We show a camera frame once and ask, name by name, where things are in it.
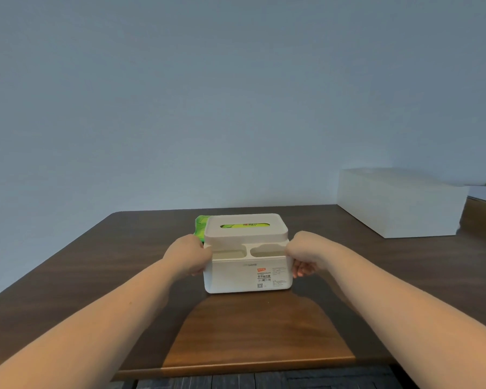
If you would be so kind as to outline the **brown wooden side table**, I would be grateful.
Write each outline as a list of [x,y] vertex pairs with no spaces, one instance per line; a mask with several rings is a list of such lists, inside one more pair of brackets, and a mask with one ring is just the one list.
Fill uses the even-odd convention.
[[460,230],[486,240],[486,186],[469,186]]

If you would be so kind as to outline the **white plastic tissue box organizer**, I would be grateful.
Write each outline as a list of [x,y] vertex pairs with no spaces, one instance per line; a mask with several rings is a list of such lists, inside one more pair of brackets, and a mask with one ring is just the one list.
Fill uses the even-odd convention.
[[285,255],[289,231],[278,214],[211,216],[205,247],[213,256],[203,272],[208,294],[290,289],[292,258]]

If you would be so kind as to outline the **person's right hand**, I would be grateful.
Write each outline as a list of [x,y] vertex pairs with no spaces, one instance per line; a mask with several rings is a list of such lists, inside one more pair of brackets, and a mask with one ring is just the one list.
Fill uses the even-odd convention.
[[328,270],[335,248],[333,241],[311,232],[299,231],[285,247],[285,255],[293,261],[293,278]]

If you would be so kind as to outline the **person's left hand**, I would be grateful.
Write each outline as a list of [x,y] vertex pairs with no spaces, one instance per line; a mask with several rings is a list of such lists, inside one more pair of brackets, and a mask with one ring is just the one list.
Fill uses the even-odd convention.
[[182,236],[175,240],[167,249],[161,262],[162,267],[176,281],[189,276],[188,259],[195,246],[201,245],[201,241],[193,234]]

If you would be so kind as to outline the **person's right forearm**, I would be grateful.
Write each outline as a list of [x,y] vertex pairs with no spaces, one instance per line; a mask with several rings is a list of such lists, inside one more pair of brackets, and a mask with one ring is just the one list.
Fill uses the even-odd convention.
[[486,326],[323,240],[313,255],[420,389],[486,389]]

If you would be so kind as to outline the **person's left forearm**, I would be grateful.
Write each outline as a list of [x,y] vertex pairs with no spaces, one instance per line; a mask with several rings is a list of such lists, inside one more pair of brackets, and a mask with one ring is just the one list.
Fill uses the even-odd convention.
[[65,319],[0,365],[0,389],[107,386],[190,268],[166,257]]

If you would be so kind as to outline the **green tissue packet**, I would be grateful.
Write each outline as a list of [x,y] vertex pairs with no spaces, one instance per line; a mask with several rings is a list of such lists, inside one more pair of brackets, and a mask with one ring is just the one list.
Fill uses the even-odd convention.
[[201,241],[202,244],[205,243],[205,228],[210,217],[211,215],[199,215],[195,219],[194,235]]

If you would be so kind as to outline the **large white rectangular box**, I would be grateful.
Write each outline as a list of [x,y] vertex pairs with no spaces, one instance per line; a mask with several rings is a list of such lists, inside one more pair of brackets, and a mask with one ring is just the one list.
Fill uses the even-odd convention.
[[343,169],[337,205],[385,239],[453,236],[468,193],[408,169]]

